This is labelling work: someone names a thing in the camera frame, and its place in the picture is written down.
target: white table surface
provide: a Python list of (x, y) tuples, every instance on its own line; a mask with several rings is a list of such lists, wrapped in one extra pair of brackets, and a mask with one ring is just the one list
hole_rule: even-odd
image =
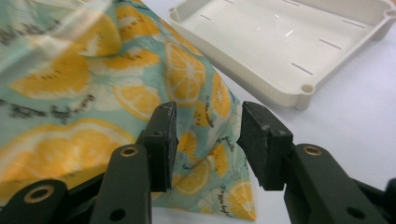
[[(143, 0), (160, 17), (182, 0)], [(222, 74), (241, 101), (259, 103)], [(305, 111), (267, 104), (293, 132), (294, 143), (328, 149), (349, 176), (379, 189), (396, 177), (396, 25), (342, 67), (314, 94)], [(251, 174), (255, 222), (154, 208), (153, 224), (290, 223), (283, 192), (266, 192)]]

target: food wrap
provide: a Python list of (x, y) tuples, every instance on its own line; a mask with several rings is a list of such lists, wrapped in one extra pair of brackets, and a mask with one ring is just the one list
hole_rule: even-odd
[(154, 206), (255, 219), (235, 143), (241, 105), (209, 61), (140, 1), (3, 1), (0, 202), (45, 178), (74, 186), (177, 103), (173, 190)]

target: metal screw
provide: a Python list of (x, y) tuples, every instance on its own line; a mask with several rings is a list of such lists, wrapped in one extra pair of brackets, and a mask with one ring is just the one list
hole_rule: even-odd
[(39, 203), (46, 200), (54, 191), (51, 185), (38, 186), (31, 189), (23, 198), (26, 203)]
[(322, 151), (317, 148), (317, 147), (304, 147), (304, 151), (306, 154), (311, 155), (311, 156), (321, 156), (322, 155)]
[(123, 157), (132, 157), (136, 155), (139, 152), (139, 150), (135, 147), (127, 147), (122, 150), (121, 156)]

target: patterned fabric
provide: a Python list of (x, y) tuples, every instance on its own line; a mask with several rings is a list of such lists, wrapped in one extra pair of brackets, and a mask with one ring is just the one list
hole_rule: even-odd
[[(0, 7), (2, 204), (39, 179), (72, 188), (100, 174), (157, 105), (175, 101), (174, 189), (153, 193), (153, 204), (255, 219), (235, 143), (241, 105), (208, 60), (140, 1), (119, 0), (106, 13), (46, 2)], [(70, 13), (94, 22), (63, 24)]]

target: plastic tray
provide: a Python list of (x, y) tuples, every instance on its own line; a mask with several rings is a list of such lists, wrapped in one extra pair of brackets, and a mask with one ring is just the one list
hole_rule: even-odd
[(319, 84), (396, 21), (380, 0), (186, 0), (172, 25), (259, 100), (306, 109)]

